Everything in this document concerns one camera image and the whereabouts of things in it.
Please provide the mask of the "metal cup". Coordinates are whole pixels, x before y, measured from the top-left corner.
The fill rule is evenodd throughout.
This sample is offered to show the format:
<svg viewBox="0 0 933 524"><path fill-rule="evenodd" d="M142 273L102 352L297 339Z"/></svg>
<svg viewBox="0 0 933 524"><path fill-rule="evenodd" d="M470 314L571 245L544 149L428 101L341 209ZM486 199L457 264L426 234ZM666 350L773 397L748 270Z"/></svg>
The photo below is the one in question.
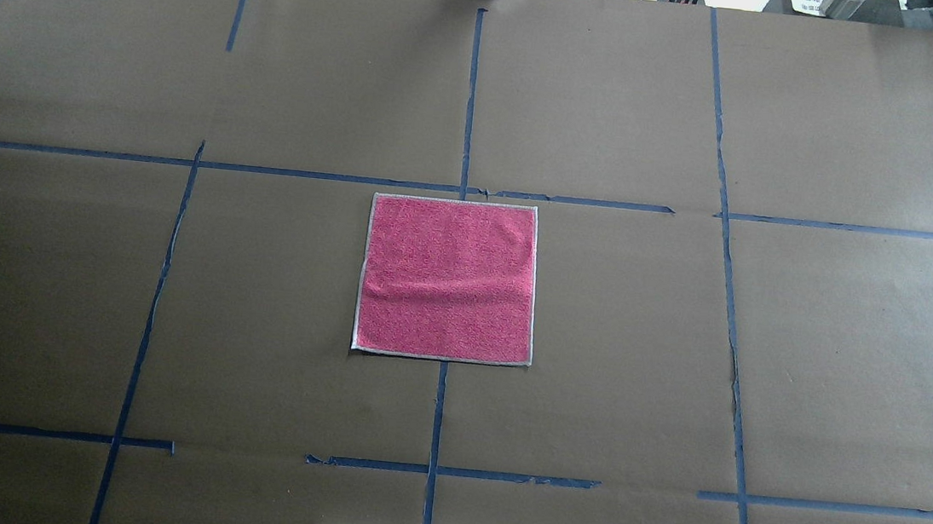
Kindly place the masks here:
<svg viewBox="0 0 933 524"><path fill-rule="evenodd" d="M853 19L855 12L864 2L865 0L821 0L819 12L825 19L849 20Z"/></svg>

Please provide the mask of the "pink and grey towel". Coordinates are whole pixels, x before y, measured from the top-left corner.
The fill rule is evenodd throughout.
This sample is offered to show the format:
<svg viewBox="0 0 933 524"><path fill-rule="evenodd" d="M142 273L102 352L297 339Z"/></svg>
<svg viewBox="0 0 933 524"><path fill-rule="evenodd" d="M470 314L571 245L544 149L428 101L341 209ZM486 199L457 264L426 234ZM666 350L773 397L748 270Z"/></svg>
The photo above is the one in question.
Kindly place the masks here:
<svg viewBox="0 0 933 524"><path fill-rule="evenodd" d="M538 231L532 206L375 194L351 348L527 368Z"/></svg>

